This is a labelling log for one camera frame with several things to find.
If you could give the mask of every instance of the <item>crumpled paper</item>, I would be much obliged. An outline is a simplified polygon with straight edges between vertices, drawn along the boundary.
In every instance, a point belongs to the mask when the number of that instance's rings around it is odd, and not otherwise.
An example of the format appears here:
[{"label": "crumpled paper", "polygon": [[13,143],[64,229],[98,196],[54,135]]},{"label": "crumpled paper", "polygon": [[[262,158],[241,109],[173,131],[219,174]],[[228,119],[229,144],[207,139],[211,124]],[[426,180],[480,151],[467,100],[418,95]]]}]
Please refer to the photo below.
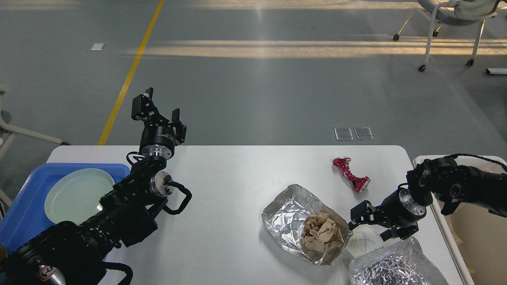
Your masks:
[{"label": "crumpled paper", "polygon": [[309,250],[322,253],[345,243],[336,222],[329,219],[329,214],[322,212],[308,215],[304,222],[302,242]]}]

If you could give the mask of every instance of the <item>yellow line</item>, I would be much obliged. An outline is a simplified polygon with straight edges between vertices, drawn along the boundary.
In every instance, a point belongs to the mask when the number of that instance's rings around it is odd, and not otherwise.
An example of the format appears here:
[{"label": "yellow line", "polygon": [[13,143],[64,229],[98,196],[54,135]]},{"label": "yellow line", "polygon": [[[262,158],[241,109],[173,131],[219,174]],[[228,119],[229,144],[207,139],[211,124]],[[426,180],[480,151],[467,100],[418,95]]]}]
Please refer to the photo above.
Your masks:
[{"label": "yellow line", "polygon": [[111,129],[113,128],[113,124],[115,123],[116,116],[118,115],[118,111],[120,110],[123,99],[125,98],[125,94],[127,93],[128,87],[130,86],[130,82],[132,81],[132,78],[134,77],[135,70],[137,69],[139,62],[141,61],[141,57],[144,52],[144,48],[146,47],[146,44],[148,43],[148,39],[150,38],[150,35],[152,33],[153,26],[155,26],[155,22],[157,21],[160,10],[162,9],[162,5],[164,5],[164,0],[159,0],[157,8],[155,9],[155,12],[153,13],[152,20],[150,21],[150,24],[148,25],[148,29],[144,33],[144,38],[142,38],[141,45],[139,46],[139,49],[137,50],[134,61],[132,62],[132,66],[130,67],[130,70],[127,74],[127,78],[125,78],[125,82],[123,83],[122,90],[120,90],[120,94],[118,95],[118,98],[116,99],[116,103],[113,107],[113,110],[111,111],[111,114],[109,115],[109,118],[105,124],[104,130],[102,131],[102,135],[100,136],[100,139],[98,140],[97,144],[100,146],[105,145],[105,142],[107,141],[107,138],[109,137],[109,133],[111,132]]}]

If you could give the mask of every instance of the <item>gray floor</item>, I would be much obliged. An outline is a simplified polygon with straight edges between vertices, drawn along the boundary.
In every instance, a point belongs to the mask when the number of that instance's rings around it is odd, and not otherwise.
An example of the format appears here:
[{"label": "gray floor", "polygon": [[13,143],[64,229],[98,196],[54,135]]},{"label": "gray floor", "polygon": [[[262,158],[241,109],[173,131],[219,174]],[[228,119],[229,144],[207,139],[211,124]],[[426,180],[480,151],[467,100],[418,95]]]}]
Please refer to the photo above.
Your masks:
[{"label": "gray floor", "polygon": [[[157,1],[0,2],[0,83],[13,124],[96,144]],[[416,2],[166,1],[107,144],[135,145],[130,102],[147,87],[189,145],[400,145],[411,158],[468,152],[507,158],[505,10],[476,28],[444,26],[419,73],[427,23]],[[105,42],[103,51],[89,51]],[[336,141],[334,127],[371,127],[375,140]],[[56,145],[20,136],[0,165],[15,196]]]}]

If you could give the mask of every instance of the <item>white plate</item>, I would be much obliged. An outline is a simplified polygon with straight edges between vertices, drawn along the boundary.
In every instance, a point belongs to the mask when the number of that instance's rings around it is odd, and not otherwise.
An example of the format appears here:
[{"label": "white plate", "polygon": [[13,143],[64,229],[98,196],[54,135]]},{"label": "white plate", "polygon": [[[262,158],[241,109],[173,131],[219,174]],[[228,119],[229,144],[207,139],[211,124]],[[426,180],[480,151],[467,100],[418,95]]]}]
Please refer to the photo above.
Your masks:
[{"label": "white plate", "polygon": [[99,199],[113,189],[113,178],[104,170],[85,168],[60,179],[44,202],[46,216],[55,224],[71,221],[77,225],[101,210]]}]

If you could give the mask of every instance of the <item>white table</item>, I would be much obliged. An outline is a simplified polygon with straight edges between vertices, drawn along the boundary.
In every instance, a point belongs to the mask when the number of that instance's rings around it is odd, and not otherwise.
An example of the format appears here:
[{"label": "white table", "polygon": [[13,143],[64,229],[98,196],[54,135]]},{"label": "white table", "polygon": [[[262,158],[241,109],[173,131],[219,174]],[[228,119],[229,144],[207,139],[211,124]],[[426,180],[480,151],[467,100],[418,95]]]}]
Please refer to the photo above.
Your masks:
[{"label": "white table", "polygon": [[[48,162],[128,165],[125,155],[137,149],[62,146]],[[366,191],[354,193],[332,167],[338,156],[350,156],[352,172],[371,178]],[[352,207],[365,199],[380,204],[406,182],[410,169],[399,146],[178,146],[166,171],[192,191],[189,205],[178,216],[160,213],[156,232],[142,243],[113,250],[107,260],[130,265],[132,284],[350,284],[344,256],[332,266],[317,266],[285,252],[262,225],[262,210],[297,183],[349,220]],[[183,195],[178,194],[170,207],[179,205]],[[415,237],[449,284],[463,284],[429,208]],[[101,284],[116,284],[122,277],[108,271]]]}]

